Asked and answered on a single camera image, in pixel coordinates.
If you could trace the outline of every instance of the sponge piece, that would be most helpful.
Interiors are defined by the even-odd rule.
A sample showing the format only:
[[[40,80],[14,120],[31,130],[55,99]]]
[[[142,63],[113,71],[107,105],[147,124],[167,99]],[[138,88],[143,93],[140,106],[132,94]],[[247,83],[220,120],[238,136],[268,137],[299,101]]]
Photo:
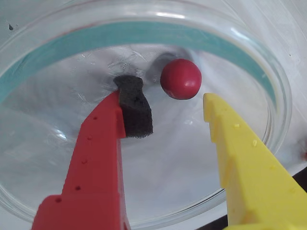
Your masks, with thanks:
[[[126,137],[144,138],[152,134],[152,110],[142,92],[143,80],[122,75],[113,81],[119,88],[119,106],[123,112]]]

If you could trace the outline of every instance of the red ball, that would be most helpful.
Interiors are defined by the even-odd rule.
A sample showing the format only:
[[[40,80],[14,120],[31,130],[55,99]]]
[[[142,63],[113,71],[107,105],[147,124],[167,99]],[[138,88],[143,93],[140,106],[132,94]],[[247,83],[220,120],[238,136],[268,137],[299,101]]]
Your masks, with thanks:
[[[187,100],[194,97],[201,88],[201,71],[193,62],[177,59],[164,67],[160,81],[170,97]]]

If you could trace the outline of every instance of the teal rim band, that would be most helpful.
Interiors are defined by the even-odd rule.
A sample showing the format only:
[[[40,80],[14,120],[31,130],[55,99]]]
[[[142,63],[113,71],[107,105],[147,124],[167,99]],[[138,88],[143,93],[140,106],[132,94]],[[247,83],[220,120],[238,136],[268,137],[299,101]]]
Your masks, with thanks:
[[[26,78],[61,59],[101,47],[140,43],[182,46],[224,58],[253,76],[276,107],[274,89],[269,78],[242,49],[206,31],[158,22],[119,22],[87,27],[47,42],[21,58],[0,76],[0,102]]]

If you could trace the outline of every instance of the glass dish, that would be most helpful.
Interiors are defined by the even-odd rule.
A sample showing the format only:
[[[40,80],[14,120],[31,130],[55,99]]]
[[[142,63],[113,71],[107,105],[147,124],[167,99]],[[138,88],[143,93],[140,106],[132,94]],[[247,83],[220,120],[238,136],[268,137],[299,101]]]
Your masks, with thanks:
[[[163,65],[194,61],[202,87],[175,101],[159,85]],[[61,192],[81,122],[122,73],[142,77],[154,134],[122,140],[133,229],[158,229],[225,201],[202,95],[215,92],[273,153],[291,118],[286,75],[270,51],[225,16],[169,0],[94,1],[37,20],[0,47],[0,202],[32,221]]]

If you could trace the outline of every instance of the black surface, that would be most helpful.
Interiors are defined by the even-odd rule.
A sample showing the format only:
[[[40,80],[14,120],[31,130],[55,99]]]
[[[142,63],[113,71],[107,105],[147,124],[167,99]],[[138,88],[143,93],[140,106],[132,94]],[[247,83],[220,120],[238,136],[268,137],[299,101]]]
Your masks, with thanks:
[[[296,174],[293,177],[297,183],[305,190],[307,191],[307,168],[300,171],[298,174]],[[199,230],[222,230],[228,226],[227,224],[227,216],[223,216],[215,221],[213,221],[210,224],[207,224],[206,226],[200,228]]]

